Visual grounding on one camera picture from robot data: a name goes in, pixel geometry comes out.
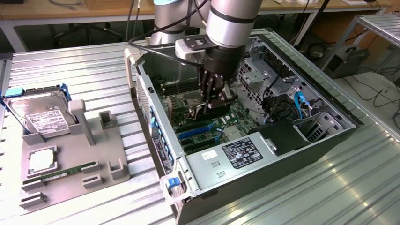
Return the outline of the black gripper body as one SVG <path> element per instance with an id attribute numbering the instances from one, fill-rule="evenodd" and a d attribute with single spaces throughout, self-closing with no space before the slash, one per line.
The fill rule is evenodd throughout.
<path id="1" fill-rule="evenodd" d="M 245 45 L 237 48 L 216 47 L 205 50 L 204 69 L 224 79 L 232 79 L 237 70 Z"/>

